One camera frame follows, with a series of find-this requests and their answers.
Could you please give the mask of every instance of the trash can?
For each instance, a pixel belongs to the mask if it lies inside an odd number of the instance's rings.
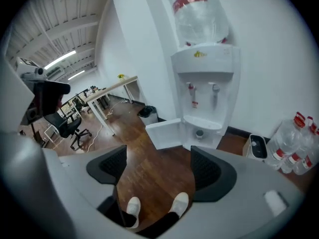
[[[144,125],[154,124],[159,121],[158,114],[154,106],[145,106],[139,111],[138,116],[141,118]]]
[[[258,161],[266,160],[268,151],[265,139],[262,136],[251,134],[243,147],[243,156]]]

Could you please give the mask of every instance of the black pants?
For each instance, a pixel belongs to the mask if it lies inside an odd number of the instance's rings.
[[[122,215],[125,221],[126,227],[132,227],[135,224],[136,218],[122,211]],[[167,213],[163,218],[156,221],[153,225],[148,228],[137,232],[138,235],[148,237],[154,239],[159,237],[165,231],[167,231],[170,227],[172,227],[179,219],[179,216],[176,213]]]

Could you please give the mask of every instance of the air conditioner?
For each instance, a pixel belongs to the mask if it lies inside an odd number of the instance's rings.
[[[49,72],[46,75],[47,75],[48,80],[55,81],[55,80],[57,80],[58,78],[60,78],[64,74],[65,74],[64,69],[59,68],[57,70],[54,70],[54,72]]]

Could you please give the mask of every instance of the drip tray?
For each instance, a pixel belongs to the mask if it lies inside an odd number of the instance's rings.
[[[183,118],[187,123],[189,123],[193,126],[196,126],[196,127],[203,128],[203,129],[220,130],[222,128],[221,124],[212,122],[210,120],[205,120],[205,119],[201,119],[201,118],[193,117],[193,116],[189,116],[189,115],[186,115]]]

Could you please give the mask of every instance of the black chair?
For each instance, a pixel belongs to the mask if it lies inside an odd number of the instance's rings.
[[[60,136],[62,136],[63,138],[68,138],[69,135],[75,135],[75,139],[70,146],[73,150],[75,150],[75,148],[73,147],[75,141],[77,141],[78,147],[80,148],[80,138],[87,134],[92,136],[92,134],[87,129],[79,132],[78,127],[82,122],[82,118],[77,118],[70,124],[68,124],[68,119],[63,119],[58,112],[44,116],[44,118],[58,129]]]

